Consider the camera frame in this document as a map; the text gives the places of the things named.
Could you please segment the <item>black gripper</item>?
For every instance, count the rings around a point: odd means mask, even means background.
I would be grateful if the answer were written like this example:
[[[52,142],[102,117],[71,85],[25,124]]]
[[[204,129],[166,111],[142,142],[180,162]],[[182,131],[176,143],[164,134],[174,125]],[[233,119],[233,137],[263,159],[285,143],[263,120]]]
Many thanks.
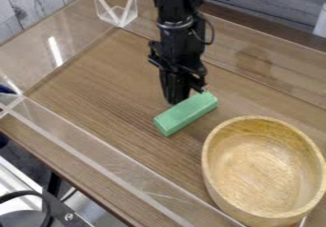
[[[204,24],[158,27],[160,40],[150,40],[150,63],[159,69],[164,98],[176,104],[188,97],[190,90],[204,90]]]

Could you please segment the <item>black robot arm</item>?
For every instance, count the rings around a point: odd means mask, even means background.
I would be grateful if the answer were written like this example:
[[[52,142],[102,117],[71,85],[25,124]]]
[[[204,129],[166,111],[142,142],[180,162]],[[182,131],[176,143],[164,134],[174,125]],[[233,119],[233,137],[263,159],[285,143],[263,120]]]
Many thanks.
[[[150,40],[150,63],[159,69],[163,95],[170,104],[202,92],[207,74],[204,53],[204,17],[199,7],[204,0],[152,0],[158,10],[160,39]]]

